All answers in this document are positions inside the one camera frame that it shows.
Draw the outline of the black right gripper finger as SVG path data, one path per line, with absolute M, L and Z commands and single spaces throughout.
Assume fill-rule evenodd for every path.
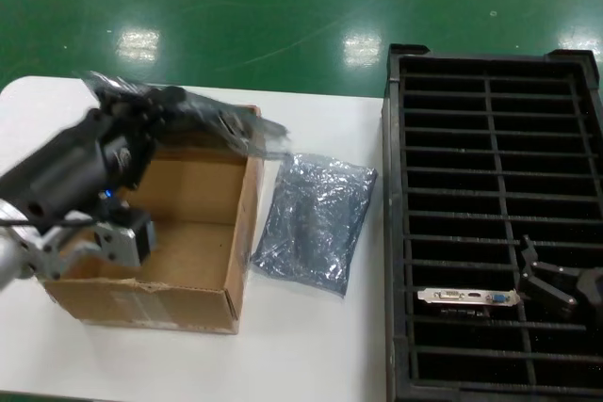
M 539 259 L 533 241 L 521 239 L 523 268 L 517 291 L 523 298 L 539 303 L 556 315 L 569 319 L 578 307 L 575 295 L 579 270 L 553 265 Z

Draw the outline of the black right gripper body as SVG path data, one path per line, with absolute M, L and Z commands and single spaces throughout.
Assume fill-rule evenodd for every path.
M 574 290 L 576 308 L 602 308 L 602 268 L 579 268 Z

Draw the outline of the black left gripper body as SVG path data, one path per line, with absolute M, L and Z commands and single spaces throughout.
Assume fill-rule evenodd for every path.
M 92 108 L 1 176 L 1 200 L 45 233 L 72 211 L 93 211 L 102 192 L 134 189 L 155 150 L 149 114 Z

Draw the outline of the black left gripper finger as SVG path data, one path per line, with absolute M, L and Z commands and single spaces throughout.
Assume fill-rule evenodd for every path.
M 149 91 L 151 135 L 180 134 L 189 129 L 189 119 L 183 110 L 187 92 L 183 88 L 152 88 Z
M 96 97 L 107 114 L 155 114 L 164 107 L 159 102 L 159 89 L 153 87 L 98 88 Z

